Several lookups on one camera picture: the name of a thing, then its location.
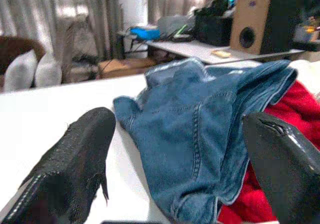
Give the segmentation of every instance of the desk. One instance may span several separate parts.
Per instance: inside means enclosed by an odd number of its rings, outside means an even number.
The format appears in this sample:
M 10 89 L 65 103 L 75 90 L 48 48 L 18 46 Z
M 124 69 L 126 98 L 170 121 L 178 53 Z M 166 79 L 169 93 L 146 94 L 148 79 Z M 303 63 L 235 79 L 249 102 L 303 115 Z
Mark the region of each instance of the desk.
M 222 64 L 222 63 L 231 63 L 237 61 L 245 61 L 245 60 L 267 60 L 267 59 L 274 59 L 274 58 L 285 58 L 292 55 L 301 54 L 304 50 L 297 50 L 292 49 L 288 52 L 280 52 L 280 53 L 272 53 L 272 54 L 265 54 L 265 55 L 254 55 L 245 53 L 242 51 L 232 50 L 229 46 L 226 47 L 217 47 L 209 44 L 205 44 L 199 42 L 197 40 L 193 40 L 191 42 L 153 42 L 147 41 L 146 44 L 149 47 L 160 49 L 167 51 L 169 53 L 174 53 L 180 55 L 182 57 L 198 57 L 201 61 L 205 64 Z M 224 50 L 226 52 L 231 53 L 230 58 L 219 58 L 215 55 L 211 55 L 212 50 Z
M 145 86 L 140 74 L 1 94 L 0 210 L 70 123 L 96 107 L 112 110 L 114 98 L 136 96 Z M 87 224 L 104 220 L 170 223 L 152 201 L 139 152 L 118 123 L 106 159 L 106 177 L 108 206 L 100 188 Z

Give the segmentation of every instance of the white pillow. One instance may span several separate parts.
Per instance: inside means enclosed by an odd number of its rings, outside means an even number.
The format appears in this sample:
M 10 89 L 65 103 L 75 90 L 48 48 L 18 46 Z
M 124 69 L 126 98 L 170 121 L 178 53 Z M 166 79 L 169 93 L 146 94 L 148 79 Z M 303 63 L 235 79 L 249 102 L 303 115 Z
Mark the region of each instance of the white pillow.
M 61 67 L 54 56 L 47 52 L 40 60 L 35 72 L 34 83 L 38 88 L 60 85 L 62 80 Z
M 16 57 L 5 71 L 3 90 L 11 92 L 30 88 L 37 65 L 38 62 L 34 50 Z

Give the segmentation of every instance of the black box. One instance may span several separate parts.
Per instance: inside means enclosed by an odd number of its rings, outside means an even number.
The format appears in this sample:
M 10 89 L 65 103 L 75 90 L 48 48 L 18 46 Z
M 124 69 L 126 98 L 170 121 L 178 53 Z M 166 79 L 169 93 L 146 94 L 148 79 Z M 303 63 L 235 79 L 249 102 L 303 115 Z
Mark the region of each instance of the black box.
M 232 17 L 196 15 L 194 37 L 213 46 L 229 46 L 232 22 Z

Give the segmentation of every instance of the blue object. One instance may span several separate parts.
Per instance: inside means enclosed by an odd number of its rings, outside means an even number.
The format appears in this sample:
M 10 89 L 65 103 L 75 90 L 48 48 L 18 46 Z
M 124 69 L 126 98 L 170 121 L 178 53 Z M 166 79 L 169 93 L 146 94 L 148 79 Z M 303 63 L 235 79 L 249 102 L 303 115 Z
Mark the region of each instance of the blue object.
M 159 29 L 143 29 L 133 28 L 130 30 L 132 34 L 137 35 L 142 40 L 155 40 L 160 37 Z
M 113 101 L 166 215 L 212 224 L 222 205 L 236 200 L 249 162 L 242 117 L 281 99 L 297 77 L 289 63 L 237 69 L 173 61 L 145 74 L 147 88 L 137 98 Z

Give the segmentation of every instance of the pillow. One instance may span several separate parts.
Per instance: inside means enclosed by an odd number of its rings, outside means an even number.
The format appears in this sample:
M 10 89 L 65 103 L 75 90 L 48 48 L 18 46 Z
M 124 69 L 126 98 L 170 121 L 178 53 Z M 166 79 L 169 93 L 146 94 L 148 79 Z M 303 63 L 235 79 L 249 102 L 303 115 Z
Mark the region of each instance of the pillow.
M 28 89 L 31 87 L 37 69 L 34 50 L 19 55 L 10 63 L 4 74 L 4 92 Z
M 35 72 L 34 82 L 38 88 L 61 84 L 62 71 L 54 56 L 47 52 L 40 60 Z

